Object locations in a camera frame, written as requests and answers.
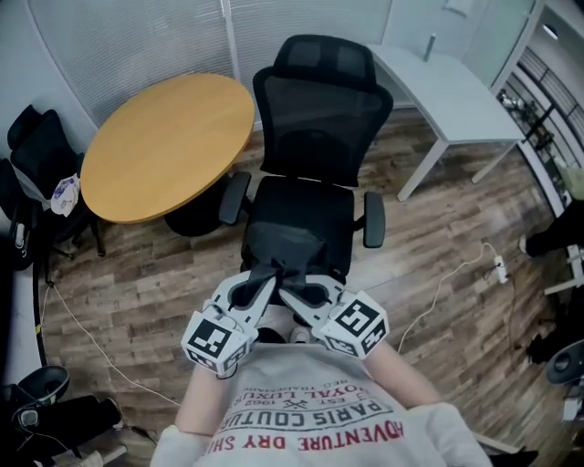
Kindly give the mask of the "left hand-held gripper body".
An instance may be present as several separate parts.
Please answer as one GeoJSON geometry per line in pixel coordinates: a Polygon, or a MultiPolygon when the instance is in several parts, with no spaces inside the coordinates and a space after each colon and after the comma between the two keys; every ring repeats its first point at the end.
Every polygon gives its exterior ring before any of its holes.
{"type": "Polygon", "coordinates": [[[258,337],[255,327],[238,321],[213,300],[195,311],[182,336],[182,349],[193,363],[219,379],[231,378],[258,337]]]}

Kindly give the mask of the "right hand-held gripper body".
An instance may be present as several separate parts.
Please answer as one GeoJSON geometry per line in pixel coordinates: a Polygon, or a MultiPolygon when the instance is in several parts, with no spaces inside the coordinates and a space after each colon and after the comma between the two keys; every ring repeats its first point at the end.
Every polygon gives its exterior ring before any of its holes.
{"type": "Polygon", "coordinates": [[[318,339],[327,349],[360,360],[388,334],[386,311],[363,291],[344,292],[318,329],[318,339]]]}

